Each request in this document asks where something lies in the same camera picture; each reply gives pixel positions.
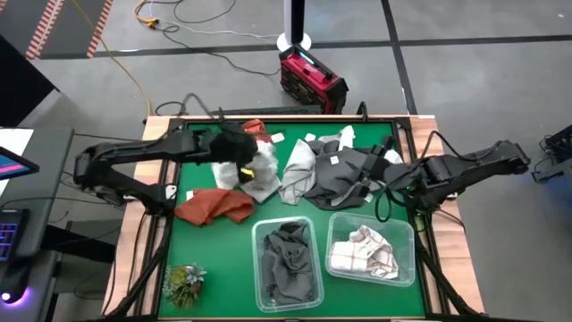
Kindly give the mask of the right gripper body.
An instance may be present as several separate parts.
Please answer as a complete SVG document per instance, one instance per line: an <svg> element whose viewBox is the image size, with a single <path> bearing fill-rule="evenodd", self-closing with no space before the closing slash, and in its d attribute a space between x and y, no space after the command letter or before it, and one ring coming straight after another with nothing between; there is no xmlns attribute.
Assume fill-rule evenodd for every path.
<svg viewBox="0 0 572 322"><path fill-rule="evenodd" d="M394 143L395 139L392 136L385 136L380 145L374 145L367 151L366 160L362 165L362 170L367 177L383 181L383 174L391 165L391 162L385 158L385 154L392 150Z"/></svg>

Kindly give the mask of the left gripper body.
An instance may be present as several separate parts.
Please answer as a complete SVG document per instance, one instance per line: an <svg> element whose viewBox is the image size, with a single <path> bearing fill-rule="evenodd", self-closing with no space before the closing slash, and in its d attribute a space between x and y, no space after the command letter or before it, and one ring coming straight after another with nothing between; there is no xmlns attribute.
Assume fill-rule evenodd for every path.
<svg viewBox="0 0 572 322"><path fill-rule="evenodd" d="M243 167L253 161L258 151L253 135L242 129L223 127L212 132L206 139L207 162L230 162Z"/></svg>

